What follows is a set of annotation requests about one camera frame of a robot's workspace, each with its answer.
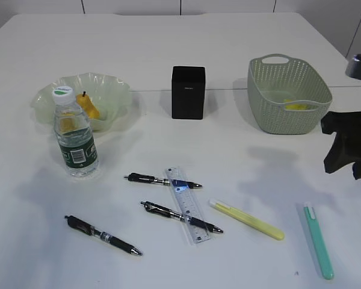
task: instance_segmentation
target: yellow highlighter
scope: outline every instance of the yellow highlighter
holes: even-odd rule
[[[253,227],[254,229],[264,234],[269,235],[270,237],[273,237],[274,239],[283,240],[285,237],[284,233],[280,229],[258,220],[257,218],[254,218],[253,216],[246,214],[239,209],[230,207],[225,203],[220,202],[219,200],[210,199],[209,203],[211,207],[233,217],[234,219],[237,219],[238,221],[245,223],[250,227]]]

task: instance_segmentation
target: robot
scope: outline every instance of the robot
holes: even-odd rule
[[[346,74],[361,80],[361,54],[349,62]],[[325,172],[334,173],[353,163],[354,179],[361,179],[361,111],[329,111],[321,119],[321,128],[324,134],[336,133],[333,146],[324,159]]]

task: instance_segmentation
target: water bottle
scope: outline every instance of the water bottle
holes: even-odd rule
[[[87,176],[99,165],[90,119],[76,102],[71,87],[58,87],[52,96],[56,103],[55,135],[67,170],[72,176]]]

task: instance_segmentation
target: basket handle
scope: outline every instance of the basket handle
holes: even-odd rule
[[[265,55],[265,56],[260,57],[260,58],[258,58],[258,59],[261,60],[262,63],[264,63],[264,60],[265,60],[266,58],[270,58],[270,57],[285,58],[285,59],[288,60],[288,62],[294,59],[294,58],[292,58],[292,57],[289,57],[289,56],[287,56],[287,55],[285,55],[285,54],[280,54],[280,53],[268,54],[268,55]]]
[[[321,107],[325,106],[326,104],[322,104],[320,102],[317,102],[317,101],[289,101],[289,102],[285,102],[283,104],[278,104],[278,103],[273,103],[274,105],[277,105],[279,107],[281,107],[283,110],[285,111],[307,111],[307,112],[313,112],[313,111],[316,111],[316,110],[319,110]],[[289,110],[286,108],[287,105],[294,105],[294,104],[308,104],[308,105],[312,105],[314,106],[315,108],[311,109],[311,110]]]

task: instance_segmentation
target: green basket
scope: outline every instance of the green basket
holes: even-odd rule
[[[282,57],[286,63],[264,63]],[[248,66],[248,101],[254,117],[271,134],[307,134],[327,112],[332,94],[306,61],[283,54],[253,59]]]

